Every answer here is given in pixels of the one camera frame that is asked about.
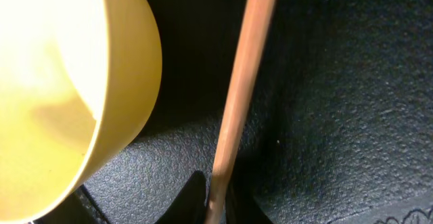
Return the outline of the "yellow bowl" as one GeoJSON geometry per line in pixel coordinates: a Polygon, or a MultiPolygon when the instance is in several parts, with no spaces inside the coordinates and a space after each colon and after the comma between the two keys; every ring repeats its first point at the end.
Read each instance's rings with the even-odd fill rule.
{"type": "Polygon", "coordinates": [[[1,0],[1,222],[43,217],[131,143],[161,77],[147,0],[1,0]]]}

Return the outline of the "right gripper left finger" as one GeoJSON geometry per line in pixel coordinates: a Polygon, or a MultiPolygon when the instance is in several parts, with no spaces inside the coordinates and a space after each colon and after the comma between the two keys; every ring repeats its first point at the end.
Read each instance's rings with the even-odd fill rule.
{"type": "Polygon", "coordinates": [[[194,171],[155,224],[202,224],[205,200],[206,178],[202,171],[194,171]]]}

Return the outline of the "round black tray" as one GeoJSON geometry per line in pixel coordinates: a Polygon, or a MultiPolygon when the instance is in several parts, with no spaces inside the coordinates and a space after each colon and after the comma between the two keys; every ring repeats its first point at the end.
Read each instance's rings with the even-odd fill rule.
{"type": "MultiPolygon", "coordinates": [[[[155,223],[214,152],[246,0],[148,0],[140,134],[42,223],[155,223]]],[[[273,223],[432,222],[432,0],[277,0],[232,180],[273,223]]]]}

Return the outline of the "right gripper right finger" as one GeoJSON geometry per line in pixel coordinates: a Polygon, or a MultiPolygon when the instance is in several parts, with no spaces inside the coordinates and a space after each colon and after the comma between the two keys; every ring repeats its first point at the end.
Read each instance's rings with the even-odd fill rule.
{"type": "Polygon", "coordinates": [[[234,181],[228,185],[225,212],[227,224],[273,224],[252,195],[234,181]]]}

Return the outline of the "wooden chopstick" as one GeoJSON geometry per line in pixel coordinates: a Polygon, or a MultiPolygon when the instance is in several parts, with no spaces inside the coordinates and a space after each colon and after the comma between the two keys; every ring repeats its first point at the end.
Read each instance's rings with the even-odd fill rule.
{"type": "Polygon", "coordinates": [[[212,166],[204,224],[218,224],[276,0],[246,0],[212,166]]]}

